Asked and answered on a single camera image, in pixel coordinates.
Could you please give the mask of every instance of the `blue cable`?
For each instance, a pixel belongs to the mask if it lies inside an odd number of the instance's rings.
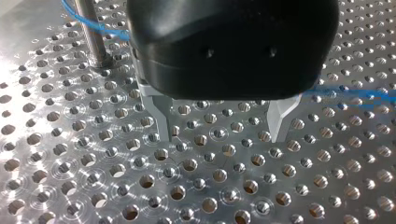
[[[111,34],[111,35],[117,35],[120,39],[122,40],[129,40],[130,37],[128,34],[126,34],[125,30],[107,30],[105,29],[106,27],[103,24],[100,24],[98,22],[90,21],[84,17],[79,16],[73,8],[70,7],[69,4],[67,4],[66,0],[61,0],[62,4],[64,5],[64,9],[71,14],[76,20],[88,25],[90,28],[93,30],[99,31],[100,33],[105,33],[105,34]]]

